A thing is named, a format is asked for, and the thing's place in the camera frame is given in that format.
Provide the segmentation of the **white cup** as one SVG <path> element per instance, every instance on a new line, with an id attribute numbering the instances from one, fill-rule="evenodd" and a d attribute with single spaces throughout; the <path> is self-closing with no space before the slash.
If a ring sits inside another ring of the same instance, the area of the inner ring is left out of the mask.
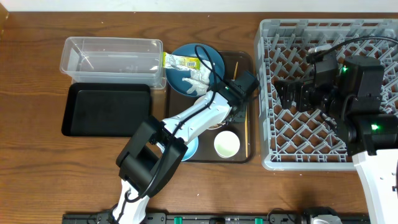
<path id="1" fill-rule="evenodd" d="M 214 149 L 221 158 L 227 159 L 235 156 L 240 148 L 240 140 L 232 131 L 218 133 L 214 140 Z"/>

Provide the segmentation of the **pink white bowl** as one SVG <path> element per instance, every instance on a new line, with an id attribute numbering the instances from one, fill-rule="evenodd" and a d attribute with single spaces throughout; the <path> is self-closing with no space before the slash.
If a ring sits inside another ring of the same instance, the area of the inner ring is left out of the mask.
<path id="1" fill-rule="evenodd" d="M 201 101 L 204 100 L 204 98 L 205 98 L 204 96 L 199 97 L 199 98 L 194 102 L 194 105 L 199 104 Z M 216 124 L 216 125 L 210 126 L 210 127 L 208 128 L 208 130 L 216 130 L 216 129 L 218 129 L 218 128 L 222 127 L 222 126 L 225 126 L 225 125 L 226 125 L 226 122 L 221 122 L 221 123 L 218 123 L 218 124 Z"/>

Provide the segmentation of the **white tissue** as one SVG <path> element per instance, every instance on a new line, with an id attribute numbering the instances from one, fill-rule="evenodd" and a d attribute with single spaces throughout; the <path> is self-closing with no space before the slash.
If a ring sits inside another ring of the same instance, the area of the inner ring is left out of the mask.
<path id="1" fill-rule="evenodd" d="M 201 63 L 201 67 L 199 70 L 189 69 L 186 70 L 189 72 L 188 78 L 182 78 L 184 82 L 191 84 L 191 87 L 186 90 L 186 94 L 193 96 L 202 96 L 205 95 L 210 86 L 210 73 L 211 71 L 206 68 L 211 67 L 211 63 L 207 60 L 204 61 L 204 64 Z"/>

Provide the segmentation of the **light blue bowl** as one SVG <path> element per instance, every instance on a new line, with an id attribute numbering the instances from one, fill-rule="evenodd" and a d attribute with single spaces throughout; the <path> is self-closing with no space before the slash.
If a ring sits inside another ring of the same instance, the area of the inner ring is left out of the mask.
<path id="1" fill-rule="evenodd" d="M 198 149 L 198 144 L 199 144 L 199 140 L 198 140 L 198 137 L 196 137 L 194 140 L 192 140 L 187 145 L 188 149 L 182 158 L 182 162 L 189 160 L 196 153 L 196 151 Z"/>

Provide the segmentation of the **dark blue plate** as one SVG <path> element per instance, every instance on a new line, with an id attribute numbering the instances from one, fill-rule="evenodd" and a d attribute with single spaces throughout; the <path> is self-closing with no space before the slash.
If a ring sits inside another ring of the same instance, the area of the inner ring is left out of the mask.
<path id="1" fill-rule="evenodd" d="M 164 53 L 162 66 L 169 85 L 186 96 L 204 95 L 225 74 L 220 52 L 205 44 L 186 44 Z"/>

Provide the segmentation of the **green yellow snack wrapper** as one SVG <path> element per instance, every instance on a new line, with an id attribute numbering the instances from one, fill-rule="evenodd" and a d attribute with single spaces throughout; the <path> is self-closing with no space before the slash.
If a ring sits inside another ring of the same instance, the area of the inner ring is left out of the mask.
<path id="1" fill-rule="evenodd" d="M 164 68 L 186 71 L 189 69 L 199 70 L 201 63 L 200 60 L 195 57 L 179 56 L 164 52 L 162 56 L 162 66 Z"/>

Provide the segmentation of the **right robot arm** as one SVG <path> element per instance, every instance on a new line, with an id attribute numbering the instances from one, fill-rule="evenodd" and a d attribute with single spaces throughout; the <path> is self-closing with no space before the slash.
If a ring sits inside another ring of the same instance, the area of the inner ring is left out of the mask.
<path id="1" fill-rule="evenodd" d="M 397 116 L 381 110 L 384 67 L 364 55 L 349 56 L 342 66 L 333 54 L 313 54 L 308 79 L 274 83 L 281 107 L 320 110 L 336 123 L 333 132 L 363 186 L 371 223 L 397 223 Z"/>

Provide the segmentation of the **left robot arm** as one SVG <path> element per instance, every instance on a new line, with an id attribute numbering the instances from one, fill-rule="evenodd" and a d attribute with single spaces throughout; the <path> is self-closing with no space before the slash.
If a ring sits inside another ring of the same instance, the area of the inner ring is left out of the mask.
<path id="1" fill-rule="evenodd" d="M 235 80 L 214 84 L 198 103 L 171 118 L 153 116 L 141 123 L 116 159 L 122 191 L 111 212 L 113 223 L 140 223 L 151 197 L 174 175 L 188 144 L 209 127 L 239 113 L 259 80 L 245 71 Z"/>

